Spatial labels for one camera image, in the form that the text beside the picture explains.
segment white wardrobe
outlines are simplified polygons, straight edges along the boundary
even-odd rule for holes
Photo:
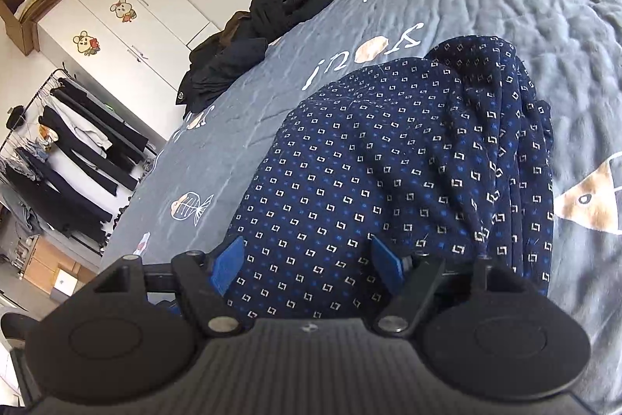
[[[38,23],[41,52],[157,148],[181,124],[190,50],[218,31],[188,0],[62,0]]]

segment navy blue patterned garment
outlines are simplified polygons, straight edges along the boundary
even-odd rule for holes
[[[545,294],[552,142],[548,104],[499,38],[352,72],[285,118],[229,227],[246,260],[225,298],[250,318],[371,318],[390,297],[371,235],[492,257]]]

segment fish head print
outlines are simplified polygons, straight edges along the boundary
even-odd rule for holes
[[[170,216],[175,220],[183,221],[193,216],[195,226],[209,207],[214,194],[209,196],[203,203],[196,192],[186,192],[170,205]]]
[[[605,160],[581,182],[556,197],[553,202],[555,214],[588,229],[622,234],[618,229],[616,200],[616,192],[620,188],[614,184],[611,168],[612,158],[615,157],[613,155]]]
[[[110,6],[110,11],[115,13],[117,18],[120,18],[122,21],[132,21],[133,18],[136,18],[136,12],[132,9],[132,4],[126,0],[119,0],[114,3]]]
[[[78,51],[84,55],[94,55],[100,50],[97,39],[89,36],[86,31],[82,31],[79,36],[74,36],[73,42],[78,45]]]

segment black hat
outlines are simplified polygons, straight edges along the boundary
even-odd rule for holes
[[[9,119],[6,121],[6,128],[9,130],[17,129],[24,125],[24,106],[16,106],[10,111]]]

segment gray bedspread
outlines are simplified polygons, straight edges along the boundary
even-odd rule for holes
[[[549,296],[584,326],[593,347],[576,391],[594,410],[620,413],[621,26],[622,0],[335,0],[171,138],[103,265],[147,236],[146,263],[216,246],[285,115],[322,85],[362,66],[424,56],[459,35],[497,35],[515,45],[552,107],[558,217]]]

